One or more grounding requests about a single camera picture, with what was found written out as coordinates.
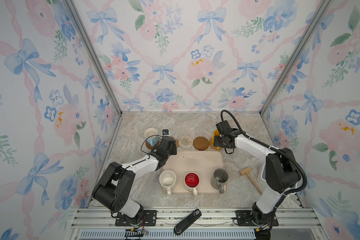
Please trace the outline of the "yellow mug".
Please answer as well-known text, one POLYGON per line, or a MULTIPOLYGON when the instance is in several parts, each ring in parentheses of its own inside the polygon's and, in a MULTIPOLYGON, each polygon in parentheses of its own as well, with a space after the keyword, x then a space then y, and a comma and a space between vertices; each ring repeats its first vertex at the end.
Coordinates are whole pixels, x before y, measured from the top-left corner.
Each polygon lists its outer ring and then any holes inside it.
POLYGON ((219 133, 219 131, 218 130, 215 130, 214 131, 214 136, 212 137, 212 139, 211 139, 211 143, 212 143, 212 146, 214 147, 215 145, 215 137, 219 137, 220 136, 220 133, 219 133))

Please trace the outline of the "multicolour woven rope coaster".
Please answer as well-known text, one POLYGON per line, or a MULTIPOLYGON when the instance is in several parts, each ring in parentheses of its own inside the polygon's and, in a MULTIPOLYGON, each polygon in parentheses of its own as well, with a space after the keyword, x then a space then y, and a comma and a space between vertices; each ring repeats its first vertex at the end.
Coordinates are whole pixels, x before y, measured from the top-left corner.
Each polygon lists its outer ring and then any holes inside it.
POLYGON ((179 146, 183 149, 189 149, 193 145, 193 139, 190 136, 182 136, 179 138, 179 146))

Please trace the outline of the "light blue mug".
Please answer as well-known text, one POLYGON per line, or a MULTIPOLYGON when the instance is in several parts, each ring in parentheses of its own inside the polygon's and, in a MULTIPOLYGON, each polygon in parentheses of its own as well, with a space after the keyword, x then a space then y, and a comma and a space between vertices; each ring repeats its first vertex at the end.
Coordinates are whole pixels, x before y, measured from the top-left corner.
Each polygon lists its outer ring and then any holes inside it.
POLYGON ((158 130, 155 128, 148 128, 145 130, 146 142, 154 147, 159 142, 158 130))

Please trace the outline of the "plain round wooden coaster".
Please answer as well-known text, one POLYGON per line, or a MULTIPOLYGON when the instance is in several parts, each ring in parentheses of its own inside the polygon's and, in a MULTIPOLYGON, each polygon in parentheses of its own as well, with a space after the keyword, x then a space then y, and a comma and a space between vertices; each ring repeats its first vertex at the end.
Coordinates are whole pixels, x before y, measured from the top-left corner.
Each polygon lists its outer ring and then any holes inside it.
POLYGON ((193 141, 193 146, 199 151, 204 151, 210 146, 209 140, 205 137, 196 137, 193 141))

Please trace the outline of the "grey mug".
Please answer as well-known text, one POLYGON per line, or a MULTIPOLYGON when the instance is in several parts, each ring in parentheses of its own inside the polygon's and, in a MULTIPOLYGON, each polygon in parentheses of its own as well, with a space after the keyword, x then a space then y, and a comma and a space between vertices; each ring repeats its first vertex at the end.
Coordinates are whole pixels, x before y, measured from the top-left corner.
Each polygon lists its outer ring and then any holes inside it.
POLYGON ((227 190, 226 184, 228 179, 229 175, 224 169, 216 169, 211 178, 211 186, 218 190, 220 194, 224 194, 227 190))

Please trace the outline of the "cork paw print coaster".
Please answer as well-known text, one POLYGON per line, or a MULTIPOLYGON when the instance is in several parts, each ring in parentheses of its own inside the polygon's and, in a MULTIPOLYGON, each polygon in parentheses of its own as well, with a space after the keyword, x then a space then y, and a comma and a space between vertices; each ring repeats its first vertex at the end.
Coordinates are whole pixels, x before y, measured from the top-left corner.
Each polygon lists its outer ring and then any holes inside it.
POLYGON ((175 138, 174 138, 174 140, 175 140, 175 142, 176 142, 176 147, 178 148, 178 147, 179 147, 179 140, 177 140, 177 139, 175 139, 175 138))

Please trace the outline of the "wicker rattan coaster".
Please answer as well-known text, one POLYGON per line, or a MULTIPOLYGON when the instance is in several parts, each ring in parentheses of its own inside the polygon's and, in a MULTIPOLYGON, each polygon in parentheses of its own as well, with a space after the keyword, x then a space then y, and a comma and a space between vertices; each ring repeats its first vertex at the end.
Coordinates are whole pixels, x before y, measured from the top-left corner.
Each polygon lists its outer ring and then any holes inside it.
POLYGON ((215 146, 214 146, 214 138, 211 138, 211 139, 209 140, 209 145, 210 145, 210 148, 212 148, 212 149, 215 150, 215 151, 220 151, 220 150, 221 150, 220 147, 215 147, 215 146))

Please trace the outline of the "scratched dark wooden coaster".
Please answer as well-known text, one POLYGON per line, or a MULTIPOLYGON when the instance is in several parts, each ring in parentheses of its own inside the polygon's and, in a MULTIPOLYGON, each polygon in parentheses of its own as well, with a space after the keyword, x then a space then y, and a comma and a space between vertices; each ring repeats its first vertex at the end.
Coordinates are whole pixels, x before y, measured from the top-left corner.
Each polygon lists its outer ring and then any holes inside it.
POLYGON ((154 146, 151 146, 151 144, 148 141, 146 141, 145 145, 149 150, 153 150, 153 149, 155 149, 155 148, 157 148, 159 146, 160 142, 161 141, 159 140, 154 146))

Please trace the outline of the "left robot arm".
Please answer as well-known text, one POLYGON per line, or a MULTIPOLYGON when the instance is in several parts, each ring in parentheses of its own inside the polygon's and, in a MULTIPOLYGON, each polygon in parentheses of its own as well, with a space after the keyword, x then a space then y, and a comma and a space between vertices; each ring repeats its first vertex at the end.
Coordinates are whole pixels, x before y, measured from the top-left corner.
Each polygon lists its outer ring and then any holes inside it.
POLYGON ((170 156, 177 154, 174 138, 163 136, 159 146, 143 158, 127 164, 110 163, 97 182, 92 198, 112 214, 120 213, 133 220, 143 217, 144 207, 130 198, 133 183, 138 178, 159 170, 170 156))

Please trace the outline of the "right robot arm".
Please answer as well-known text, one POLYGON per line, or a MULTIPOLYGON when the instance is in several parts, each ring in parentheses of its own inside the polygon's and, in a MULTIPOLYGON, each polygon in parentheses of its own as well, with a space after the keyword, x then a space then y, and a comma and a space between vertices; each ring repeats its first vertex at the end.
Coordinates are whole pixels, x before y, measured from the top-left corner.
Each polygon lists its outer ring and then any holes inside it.
POLYGON ((276 210, 289 194, 297 193, 307 187, 308 180, 303 168, 295 160, 293 152, 269 146, 249 135, 241 128, 231 128, 228 121, 216 124, 218 136, 214 146, 224 149, 244 150, 265 164, 266 189, 253 204, 250 220, 263 231, 272 229, 276 210))

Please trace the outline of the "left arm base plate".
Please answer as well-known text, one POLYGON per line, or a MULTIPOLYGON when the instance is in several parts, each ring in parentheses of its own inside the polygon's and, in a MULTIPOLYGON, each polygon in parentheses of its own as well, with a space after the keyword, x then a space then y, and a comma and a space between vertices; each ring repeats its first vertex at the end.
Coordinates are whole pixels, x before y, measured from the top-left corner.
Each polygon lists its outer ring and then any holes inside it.
POLYGON ((156 210, 143 210, 138 212, 134 217, 128 217, 127 215, 118 213, 115 221, 115 226, 117 227, 140 227, 144 225, 145 227, 154 227, 157 221, 156 210))

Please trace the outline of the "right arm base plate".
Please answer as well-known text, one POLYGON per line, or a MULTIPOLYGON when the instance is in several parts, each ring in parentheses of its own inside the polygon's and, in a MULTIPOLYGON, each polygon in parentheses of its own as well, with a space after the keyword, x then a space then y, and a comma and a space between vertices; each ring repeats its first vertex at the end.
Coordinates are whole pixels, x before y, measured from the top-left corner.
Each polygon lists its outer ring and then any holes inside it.
POLYGON ((271 221, 273 227, 279 226, 275 212, 263 214, 257 210, 255 210, 255 213, 253 213, 253 210, 237 210, 235 215, 234 223, 240 227, 266 227, 270 225, 271 221))

